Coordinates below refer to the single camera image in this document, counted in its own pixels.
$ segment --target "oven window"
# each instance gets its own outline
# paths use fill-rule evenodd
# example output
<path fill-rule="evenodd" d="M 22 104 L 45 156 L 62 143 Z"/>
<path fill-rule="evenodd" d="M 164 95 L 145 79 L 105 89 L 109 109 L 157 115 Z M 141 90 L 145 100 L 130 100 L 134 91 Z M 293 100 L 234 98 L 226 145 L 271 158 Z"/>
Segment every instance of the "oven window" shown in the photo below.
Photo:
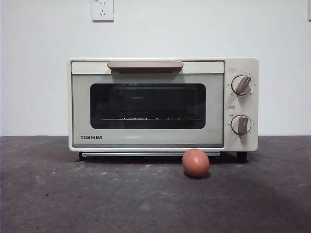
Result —
<path fill-rule="evenodd" d="M 94 129 L 201 129 L 205 113 L 201 83 L 96 83 L 90 88 Z"/>

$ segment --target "oven body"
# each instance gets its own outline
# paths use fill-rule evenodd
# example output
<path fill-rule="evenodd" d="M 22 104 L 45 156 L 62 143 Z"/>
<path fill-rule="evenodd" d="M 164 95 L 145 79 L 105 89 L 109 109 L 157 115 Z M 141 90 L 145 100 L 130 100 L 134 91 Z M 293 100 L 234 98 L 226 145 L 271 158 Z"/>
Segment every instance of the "oven body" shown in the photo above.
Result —
<path fill-rule="evenodd" d="M 255 58 L 73 58 L 69 148 L 101 156 L 256 150 L 258 70 Z"/>

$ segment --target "brown egg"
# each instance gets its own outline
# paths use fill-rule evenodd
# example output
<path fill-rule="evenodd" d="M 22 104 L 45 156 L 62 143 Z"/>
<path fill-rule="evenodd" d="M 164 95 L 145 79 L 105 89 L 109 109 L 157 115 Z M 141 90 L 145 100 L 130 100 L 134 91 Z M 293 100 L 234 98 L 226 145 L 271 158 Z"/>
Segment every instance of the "brown egg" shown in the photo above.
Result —
<path fill-rule="evenodd" d="M 183 167 L 189 175 L 201 177 L 209 169 L 208 156 L 199 149 L 190 149 L 183 155 Z"/>

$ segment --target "timer knob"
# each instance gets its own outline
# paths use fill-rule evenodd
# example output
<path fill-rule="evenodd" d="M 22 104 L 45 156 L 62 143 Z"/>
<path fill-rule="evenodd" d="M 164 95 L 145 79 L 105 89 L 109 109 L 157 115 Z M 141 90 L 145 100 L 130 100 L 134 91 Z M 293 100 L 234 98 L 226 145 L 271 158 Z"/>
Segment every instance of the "timer knob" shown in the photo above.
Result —
<path fill-rule="evenodd" d="M 244 115 L 238 115 L 231 121 L 231 128 L 233 132 L 242 136 L 251 130 L 251 120 Z"/>
<path fill-rule="evenodd" d="M 246 95 L 252 88 L 252 78 L 246 75 L 235 77 L 231 83 L 231 88 L 239 96 Z"/>

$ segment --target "wall socket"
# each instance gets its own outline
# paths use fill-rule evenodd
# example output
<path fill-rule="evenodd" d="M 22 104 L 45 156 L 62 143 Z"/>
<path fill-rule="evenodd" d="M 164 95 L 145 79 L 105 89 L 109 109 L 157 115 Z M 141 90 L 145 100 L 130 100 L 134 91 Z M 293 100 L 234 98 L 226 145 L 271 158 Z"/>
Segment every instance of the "wall socket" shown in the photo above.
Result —
<path fill-rule="evenodd" d="M 114 0 L 92 0 L 92 20 L 113 21 L 113 1 Z"/>

